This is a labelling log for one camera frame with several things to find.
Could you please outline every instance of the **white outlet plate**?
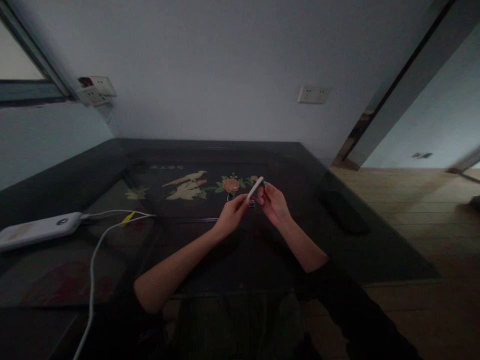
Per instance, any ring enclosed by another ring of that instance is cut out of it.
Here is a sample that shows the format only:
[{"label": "white outlet plate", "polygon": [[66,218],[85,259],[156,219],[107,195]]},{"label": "white outlet plate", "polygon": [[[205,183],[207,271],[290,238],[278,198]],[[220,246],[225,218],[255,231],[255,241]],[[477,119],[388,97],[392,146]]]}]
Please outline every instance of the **white outlet plate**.
[{"label": "white outlet plate", "polygon": [[103,96],[117,96],[110,79],[106,76],[90,76],[93,86],[98,89],[98,92]]},{"label": "white outlet plate", "polygon": [[110,101],[101,94],[95,86],[84,87],[78,92],[80,101],[86,105],[98,107],[110,104]]},{"label": "white outlet plate", "polygon": [[327,87],[304,85],[301,87],[298,102],[304,104],[324,104],[331,90]]}]

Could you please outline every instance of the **yellow clip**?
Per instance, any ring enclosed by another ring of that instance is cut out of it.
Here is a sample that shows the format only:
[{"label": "yellow clip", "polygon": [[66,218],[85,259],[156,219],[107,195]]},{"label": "yellow clip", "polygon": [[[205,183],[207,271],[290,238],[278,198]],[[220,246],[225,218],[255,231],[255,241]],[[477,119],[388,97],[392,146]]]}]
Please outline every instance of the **yellow clip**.
[{"label": "yellow clip", "polygon": [[[126,218],[123,219],[122,223],[126,223],[127,221],[129,221],[134,214],[135,211],[133,211],[131,214],[128,214]],[[124,228],[125,226],[127,226],[127,224],[120,225],[119,228]]]}]

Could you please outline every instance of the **person's left hand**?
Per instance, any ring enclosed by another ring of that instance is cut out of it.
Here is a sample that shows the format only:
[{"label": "person's left hand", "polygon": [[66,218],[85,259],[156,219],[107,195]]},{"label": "person's left hand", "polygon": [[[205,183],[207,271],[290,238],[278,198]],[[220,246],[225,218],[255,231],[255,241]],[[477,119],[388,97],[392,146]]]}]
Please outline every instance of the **person's left hand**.
[{"label": "person's left hand", "polygon": [[218,221],[211,231],[222,239],[233,233],[249,207],[249,201],[245,201],[246,198],[247,194],[241,194],[233,200],[226,202]]}]

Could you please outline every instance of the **wooden floor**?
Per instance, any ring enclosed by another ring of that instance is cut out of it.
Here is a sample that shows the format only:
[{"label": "wooden floor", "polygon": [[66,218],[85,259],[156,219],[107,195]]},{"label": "wooden floor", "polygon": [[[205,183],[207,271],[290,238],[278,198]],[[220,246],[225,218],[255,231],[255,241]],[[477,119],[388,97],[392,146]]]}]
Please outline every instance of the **wooden floor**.
[{"label": "wooden floor", "polygon": [[[331,170],[443,276],[368,286],[368,294],[424,359],[480,359],[480,212],[466,205],[480,184],[438,170]],[[323,358],[348,359],[340,329],[320,303],[303,309]]]}]

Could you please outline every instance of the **power bank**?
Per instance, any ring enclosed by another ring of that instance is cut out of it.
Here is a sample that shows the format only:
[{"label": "power bank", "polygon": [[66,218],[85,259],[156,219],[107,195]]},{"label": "power bank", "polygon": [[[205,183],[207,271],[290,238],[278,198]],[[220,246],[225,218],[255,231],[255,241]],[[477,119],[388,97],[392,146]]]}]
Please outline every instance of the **power bank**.
[{"label": "power bank", "polygon": [[80,224],[81,212],[49,217],[4,228],[0,252],[72,234]]}]

